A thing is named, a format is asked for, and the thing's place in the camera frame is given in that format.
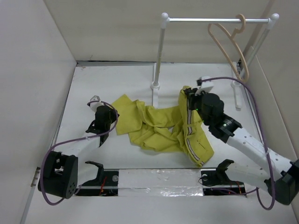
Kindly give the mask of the yellow-green trousers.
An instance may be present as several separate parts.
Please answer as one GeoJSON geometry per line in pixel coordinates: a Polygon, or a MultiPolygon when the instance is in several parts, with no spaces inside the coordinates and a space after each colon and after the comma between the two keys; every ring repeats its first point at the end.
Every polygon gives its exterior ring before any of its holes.
{"type": "Polygon", "coordinates": [[[187,89],[184,86],[180,90],[177,106],[163,109],[122,95],[112,104],[119,114],[117,134],[128,134],[130,142],[144,150],[183,152],[202,167],[213,157],[214,150],[198,113],[188,108],[187,89]]]}

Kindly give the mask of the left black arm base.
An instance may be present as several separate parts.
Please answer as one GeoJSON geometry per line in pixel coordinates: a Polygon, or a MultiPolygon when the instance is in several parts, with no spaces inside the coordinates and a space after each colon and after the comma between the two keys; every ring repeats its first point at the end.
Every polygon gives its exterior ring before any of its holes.
{"type": "Polygon", "coordinates": [[[118,196],[118,169],[104,169],[103,165],[93,161],[85,162],[93,170],[89,173],[96,176],[79,184],[74,195],[76,196],[118,196]]]}

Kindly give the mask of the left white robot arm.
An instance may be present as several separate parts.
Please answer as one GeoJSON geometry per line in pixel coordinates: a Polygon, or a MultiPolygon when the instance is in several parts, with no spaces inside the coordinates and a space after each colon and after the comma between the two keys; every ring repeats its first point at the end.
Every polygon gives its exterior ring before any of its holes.
{"type": "Polygon", "coordinates": [[[91,101],[88,106],[94,110],[95,118],[85,134],[53,145],[43,158],[38,190],[49,205],[59,202],[51,202],[47,195],[63,201],[78,193],[87,182],[94,185],[105,182],[103,165],[93,161],[93,157],[116,128],[119,114],[106,102],[91,101]]]}

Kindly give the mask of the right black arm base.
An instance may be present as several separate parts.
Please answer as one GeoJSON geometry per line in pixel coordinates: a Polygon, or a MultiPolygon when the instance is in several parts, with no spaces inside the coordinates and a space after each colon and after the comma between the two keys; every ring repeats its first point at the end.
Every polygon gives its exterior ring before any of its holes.
{"type": "Polygon", "coordinates": [[[243,182],[235,182],[225,174],[228,166],[234,163],[226,159],[216,168],[204,168],[200,170],[198,180],[203,186],[204,196],[245,195],[246,189],[243,182]]]}

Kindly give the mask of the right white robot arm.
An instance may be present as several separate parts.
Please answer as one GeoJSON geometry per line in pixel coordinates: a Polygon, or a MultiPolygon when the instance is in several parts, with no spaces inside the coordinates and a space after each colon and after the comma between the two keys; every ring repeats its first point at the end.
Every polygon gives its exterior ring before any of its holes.
{"type": "Polygon", "coordinates": [[[259,166],[258,169],[249,168],[225,159],[216,168],[217,181],[222,184],[245,182],[267,191],[283,205],[291,204],[299,193],[299,162],[272,151],[226,115],[218,95],[197,88],[188,88],[184,93],[188,109],[198,113],[215,138],[239,150],[259,166]]]}

